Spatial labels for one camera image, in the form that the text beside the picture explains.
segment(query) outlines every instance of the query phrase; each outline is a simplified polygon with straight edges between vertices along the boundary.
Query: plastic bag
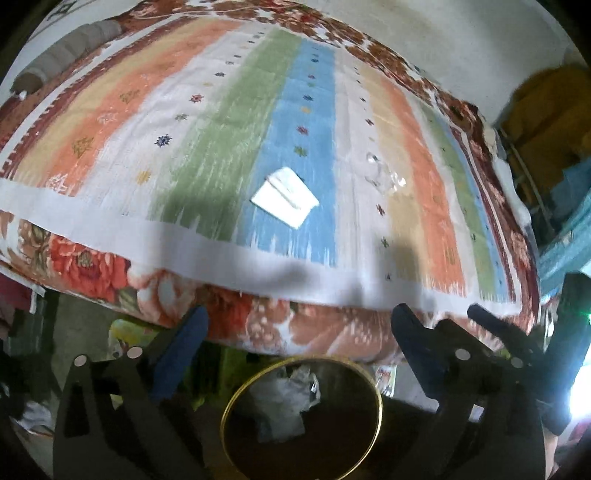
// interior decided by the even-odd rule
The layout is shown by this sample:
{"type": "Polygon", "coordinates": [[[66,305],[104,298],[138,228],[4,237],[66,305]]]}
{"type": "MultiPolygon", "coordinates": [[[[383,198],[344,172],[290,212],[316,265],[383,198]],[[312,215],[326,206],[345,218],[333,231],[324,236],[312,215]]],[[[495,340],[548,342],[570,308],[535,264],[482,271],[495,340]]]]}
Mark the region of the plastic bag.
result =
{"type": "Polygon", "coordinates": [[[302,365],[289,377],[283,367],[255,382],[249,395],[259,443],[285,442],[305,434],[301,412],[320,402],[320,386],[310,367],[302,365]]]}

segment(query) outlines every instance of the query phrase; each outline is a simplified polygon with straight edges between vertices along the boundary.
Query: bedspread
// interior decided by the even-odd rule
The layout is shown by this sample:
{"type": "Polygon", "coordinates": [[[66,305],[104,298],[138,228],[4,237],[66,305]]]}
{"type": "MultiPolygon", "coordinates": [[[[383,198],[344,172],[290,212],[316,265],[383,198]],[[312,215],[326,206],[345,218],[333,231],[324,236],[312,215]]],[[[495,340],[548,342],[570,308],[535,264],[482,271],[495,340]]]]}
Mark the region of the bedspread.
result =
{"type": "Polygon", "coordinates": [[[263,353],[400,358],[389,312],[471,303],[529,330],[527,243],[477,110],[282,0],[144,2],[125,33],[0,109],[0,260],[47,287],[263,353]],[[289,167],[290,229],[249,200],[289,167]]]}

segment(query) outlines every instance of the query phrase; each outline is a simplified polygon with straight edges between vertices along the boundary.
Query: green stripe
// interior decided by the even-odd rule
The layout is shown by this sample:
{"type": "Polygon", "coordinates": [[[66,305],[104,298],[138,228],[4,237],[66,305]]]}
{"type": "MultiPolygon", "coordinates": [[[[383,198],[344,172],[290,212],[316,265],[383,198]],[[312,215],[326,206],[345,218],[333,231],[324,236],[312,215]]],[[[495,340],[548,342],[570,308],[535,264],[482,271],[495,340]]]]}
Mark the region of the green stripe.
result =
{"type": "Polygon", "coordinates": [[[208,238],[231,240],[247,200],[249,175],[300,43],[300,37],[274,30],[245,59],[217,111],[209,114],[209,124],[189,133],[193,138],[180,153],[187,160],[172,173],[174,187],[154,204],[161,221],[180,220],[208,238]]]}
{"type": "Polygon", "coordinates": [[[437,121],[435,113],[426,106],[422,106],[422,109],[423,114],[428,120],[427,123],[431,134],[437,145],[441,148],[441,156],[452,173],[457,201],[462,208],[462,213],[464,214],[470,232],[470,239],[472,240],[480,294],[483,295],[483,298],[494,298],[496,296],[495,270],[486,243],[486,236],[482,229],[482,223],[480,222],[480,216],[474,203],[474,197],[470,190],[468,179],[466,178],[466,172],[462,166],[462,161],[457,156],[456,150],[437,121]]]}

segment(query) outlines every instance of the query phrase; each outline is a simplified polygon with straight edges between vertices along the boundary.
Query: circular frame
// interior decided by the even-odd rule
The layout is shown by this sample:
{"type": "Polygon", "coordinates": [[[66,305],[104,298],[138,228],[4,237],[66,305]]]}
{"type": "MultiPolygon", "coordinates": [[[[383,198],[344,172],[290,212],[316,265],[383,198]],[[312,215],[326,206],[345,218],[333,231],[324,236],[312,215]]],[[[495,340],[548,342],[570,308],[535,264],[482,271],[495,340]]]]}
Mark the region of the circular frame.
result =
{"type": "Polygon", "coordinates": [[[223,415],[222,415],[222,421],[220,422],[220,437],[222,439],[223,451],[226,454],[227,459],[230,461],[230,463],[232,464],[232,466],[236,470],[241,471],[234,464],[234,461],[232,460],[232,457],[230,457],[230,454],[228,453],[228,449],[226,447],[226,436],[225,436],[226,423],[228,421],[228,418],[230,416],[230,413],[232,411],[232,408],[234,407],[234,404],[236,403],[236,401],[238,400],[238,398],[254,382],[256,382],[257,380],[259,380],[261,377],[267,375],[268,373],[272,372],[273,370],[276,370],[277,368],[288,367],[289,365],[298,364],[298,363],[302,363],[302,362],[305,362],[305,361],[325,361],[325,362],[331,362],[331,363],[334,363],[334,364],[345,365],[345,366],[351,368],[352,370],[354,370],[357,374],[359,374],[361,376],[361,378],[363,378],[368,383],[368,385],[372,388],[372,390],[375,392],[375,404],[376,404],[376,407],[378,409],[378,422],[377,422],[377,425],[376,425],[376,428],[375,428],[374,436],[373,436],[373,438],[372,438],[372,440],[371,440],[371,442],[370,442],[367,450],[365,451],[365,453],[363,454],[363,456],[359,459],[359,461],[357,461],[357,463],[355,465],[353,465],[346,473],[344,473],[340,477],[336,478],[335,480],[342,480],[343,478],[345,478],[346,476],[348,476],[359,465],[361,465],[361,463],[369,455],[371,449],[375,445],[376,440],[378,439],[379,431],[380,431],[380,429],[382,427],[382,415],[383,415],[383,412],[384,412],[384,403],[382,402],[382,395],[380,394],[380,392],[378,391],[378,389],[375,386],[375,380],[362,367],[360,367],[355,362],[352,362],[348,358],[336,357],[336,356],[326,356],[326,355],[292,356],[292,357],[289,357],[289,358],[287,358],[285,360],[282,360],[280,362],[277,362],[276,364],[273,364],[270,367],[267,367],[267,368],[261,370],[256,375],[250,377],[244,384],[242,384],[242,386],[238,390],[236,390],[236,393],[234,393],[234,395],[232,396],[232,398],[230,399],[230,401],[226,405],[226,408],[224,409],[224,412],[223,412],[223,415]]]}

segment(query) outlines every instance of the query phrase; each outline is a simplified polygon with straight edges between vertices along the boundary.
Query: blue stripe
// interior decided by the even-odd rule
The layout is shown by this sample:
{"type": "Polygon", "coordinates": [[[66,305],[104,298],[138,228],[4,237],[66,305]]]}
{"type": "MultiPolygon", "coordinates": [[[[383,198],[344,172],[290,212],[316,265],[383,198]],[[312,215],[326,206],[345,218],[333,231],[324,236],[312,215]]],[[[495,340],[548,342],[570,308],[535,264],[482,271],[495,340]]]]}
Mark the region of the blue stripe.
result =
{"type": "Polygon", "coordinates": [[[242,206],[235,236],[238,245],[256,244],[258,249],[279,255],[336,265],[334,69],[331,48],[302,42],[252,169],[248,198],[242,206]],[[304,107],[310,113],[303,112],[304,107]],[[305,128],[307,135],[298,127],[305,128]],[[297,173],[320,202],[298,230],[250,202],[266,176],[281,167],[297,173]]]}
{"type": "Polygon", "coordinates": [[[509,300],[509,287],[507,286],[507,278],[506,278],[505,270],[503,269],[503,266],[502,266],[501,256],[499,254],[500,246],[497,246],[495,239],[492,236],[491,223],[490,223],[488,215],[486,214],[486,211],[484,209],[484,205],[482,203],[482,198],[480,196],[480,190],[478,189],[478,186],[476,185],[476,180],[474,178],[474,175],[472,174],[472,170],[470,169],[470,166],[467,164],[467,162],[469,160],[466,158],[462,148],[457,143],[456,137],[453,136],[450,126],[439,117],[437,117],[437,121],[441,125],[441,128],[445,132],[447,139],[452,144],[453,149],[455,150],[458,158],[460,159],[460,163],[462,164],[464,172],[466,173],[466,178],[468,179],[468,185],[470,186],[470,191],[474,195],[474,204],[476,205],[476,210],[478,211],[478,216],[480,218],[480,222],[481,222],[481,224],[483,226],[483,230],[485,232],[486,245],[487,245],[488,251],[491,255],[493,269],[495,270],[495,276],[496,276],[495,291],[496,291],[496,294],[499,296],[499,299],[501,299],[501,300],[509,300]]]}

